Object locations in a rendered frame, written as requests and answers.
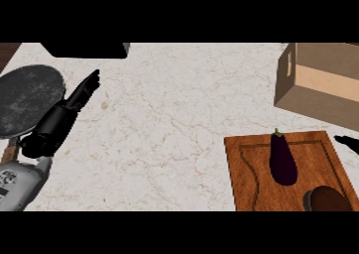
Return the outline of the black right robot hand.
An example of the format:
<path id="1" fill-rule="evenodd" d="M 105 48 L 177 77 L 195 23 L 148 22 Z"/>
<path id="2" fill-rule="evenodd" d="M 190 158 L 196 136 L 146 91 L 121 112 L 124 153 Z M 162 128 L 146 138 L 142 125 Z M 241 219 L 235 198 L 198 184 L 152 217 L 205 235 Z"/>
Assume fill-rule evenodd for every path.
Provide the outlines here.
<path id="1" fill-rule="evenodd" d="M 338 143 L 341 143 L 343 145 L 345 145 L 353 152 L 359 155 L 359 139 L 351 138 L 348 136 L 334 136 L 334 139 Z"/>

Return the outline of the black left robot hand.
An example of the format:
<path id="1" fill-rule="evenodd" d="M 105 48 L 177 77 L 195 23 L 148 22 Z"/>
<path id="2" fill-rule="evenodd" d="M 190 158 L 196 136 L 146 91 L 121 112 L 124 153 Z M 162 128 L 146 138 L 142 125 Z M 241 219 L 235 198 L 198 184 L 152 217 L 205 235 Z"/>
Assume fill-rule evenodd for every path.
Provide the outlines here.
<path id="1" fill-rule="evenodd" d="M 71 133 L 78 114 L 86 107 L 93 92 L 99 88 L 99 70 L 83 80 L 68 99 L 56 103 L 40 120 L 34 131 L 19 143 L 22 155 L 31 159 L 52 157 Z"/>

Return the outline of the brown wooden cutting board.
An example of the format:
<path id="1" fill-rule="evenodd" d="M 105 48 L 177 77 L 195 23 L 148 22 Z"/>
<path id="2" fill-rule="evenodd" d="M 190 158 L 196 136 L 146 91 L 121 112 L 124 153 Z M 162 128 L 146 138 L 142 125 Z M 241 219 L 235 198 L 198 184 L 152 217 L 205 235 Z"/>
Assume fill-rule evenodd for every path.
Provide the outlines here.
<path id="1" fill-rule="evenodd" d="M 328 133 L 224 139 L 238 211 L 359 211 Z"/>

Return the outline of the chocolate brown cupcake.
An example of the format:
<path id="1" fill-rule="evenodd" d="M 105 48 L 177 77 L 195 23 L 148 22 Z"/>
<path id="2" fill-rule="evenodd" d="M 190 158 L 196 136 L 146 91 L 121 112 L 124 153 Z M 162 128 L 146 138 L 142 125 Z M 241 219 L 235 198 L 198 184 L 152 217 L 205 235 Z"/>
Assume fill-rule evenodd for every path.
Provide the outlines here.
<path id="1" fill-rule="evenodd" d="M 319 186 L 303 197 L 306 211 L 351 211 L 351 203 L 337 189 Z"/>

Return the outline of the brown cardboard box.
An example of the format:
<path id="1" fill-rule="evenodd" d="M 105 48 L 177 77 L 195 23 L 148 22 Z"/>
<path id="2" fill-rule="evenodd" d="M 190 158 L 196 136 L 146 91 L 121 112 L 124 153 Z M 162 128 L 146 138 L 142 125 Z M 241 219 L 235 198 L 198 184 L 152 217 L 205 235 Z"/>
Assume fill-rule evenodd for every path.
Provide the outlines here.
<path id="1" fill-rule="evenodd" d="M 273 106 L 359 132 L 359 43 L 289 43 Z"/>

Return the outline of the dark grey frying pan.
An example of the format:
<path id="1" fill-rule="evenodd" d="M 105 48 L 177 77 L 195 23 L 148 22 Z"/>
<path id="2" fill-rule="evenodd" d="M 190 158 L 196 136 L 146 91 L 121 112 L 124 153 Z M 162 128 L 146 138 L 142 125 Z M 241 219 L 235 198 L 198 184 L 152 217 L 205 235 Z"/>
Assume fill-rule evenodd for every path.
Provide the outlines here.
<path id="1" fill-rule="evenodd" d="M 21 136 L 32 131 L 65 92 L 63 76 L 49 65 L 25 65 L 0 76 L 0 139 L 9 141 L 1 163 L 18 159 Z"/>

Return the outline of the dark purple eggplant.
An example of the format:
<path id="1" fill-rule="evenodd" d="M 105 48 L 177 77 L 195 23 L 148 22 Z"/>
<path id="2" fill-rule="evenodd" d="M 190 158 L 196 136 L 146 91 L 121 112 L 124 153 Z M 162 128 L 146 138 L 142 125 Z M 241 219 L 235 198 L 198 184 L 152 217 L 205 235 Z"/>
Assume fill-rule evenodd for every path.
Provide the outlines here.
<path id="1" fill-rule="evenodd" d="M 270 135 L 269 168 L 275 181 L 282 186 L 292 186 L 298 170 L 285 136 L 278 130 Z"/>

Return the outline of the black appliance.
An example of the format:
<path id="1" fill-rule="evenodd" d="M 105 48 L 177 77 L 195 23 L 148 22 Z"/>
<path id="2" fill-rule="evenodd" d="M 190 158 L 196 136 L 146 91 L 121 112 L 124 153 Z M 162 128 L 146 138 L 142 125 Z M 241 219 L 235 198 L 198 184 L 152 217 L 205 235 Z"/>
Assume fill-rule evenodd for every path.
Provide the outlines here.
<path id="1" fill-rule="evenodd" d="M 43 43 L 56 58 L 125 59 L 130 43 Z"/>

